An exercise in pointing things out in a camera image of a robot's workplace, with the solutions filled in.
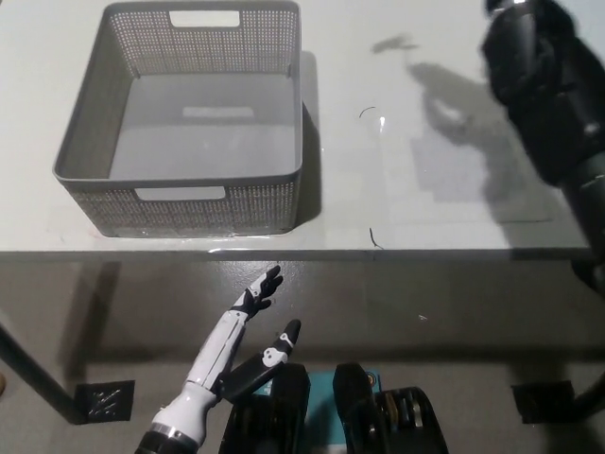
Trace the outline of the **white and black left hand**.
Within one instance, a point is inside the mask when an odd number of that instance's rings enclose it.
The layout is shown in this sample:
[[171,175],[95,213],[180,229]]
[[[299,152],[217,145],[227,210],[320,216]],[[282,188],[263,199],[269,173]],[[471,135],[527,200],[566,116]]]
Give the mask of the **white and black left hand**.
[[233,367],[233,360],[247,323],[270,307],[270,297],[283,281],[281,267],[272,267],[222,314],[199,349],[180,393],[152,419],[136,448],[138,453],[197,453],[207,437],[208,413],[217,403],[233,403],[281,371],[300,334],[298,319],[291,320],[271,345],[239,366]]

